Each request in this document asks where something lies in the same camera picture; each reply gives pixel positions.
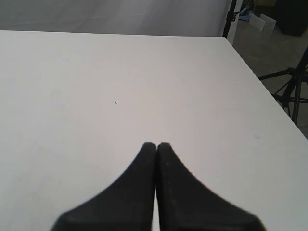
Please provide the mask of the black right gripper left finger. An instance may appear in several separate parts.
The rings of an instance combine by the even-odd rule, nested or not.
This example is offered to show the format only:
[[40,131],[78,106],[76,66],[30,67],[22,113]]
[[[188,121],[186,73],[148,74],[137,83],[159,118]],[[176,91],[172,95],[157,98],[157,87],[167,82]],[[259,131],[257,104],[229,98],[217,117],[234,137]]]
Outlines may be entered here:
[[150,231],[155,194],[156,145],[139,153],[108,188],[59,216],[53,231]]

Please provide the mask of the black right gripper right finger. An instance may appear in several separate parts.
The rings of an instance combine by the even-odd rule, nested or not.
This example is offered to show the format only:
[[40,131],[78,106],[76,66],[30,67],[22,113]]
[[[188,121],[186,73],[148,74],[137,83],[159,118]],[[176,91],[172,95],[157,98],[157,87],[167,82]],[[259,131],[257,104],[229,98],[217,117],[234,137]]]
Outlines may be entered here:
[[156,197],[162,231],[264,231],[260,219],[203,185],[171,145],[157,147]]

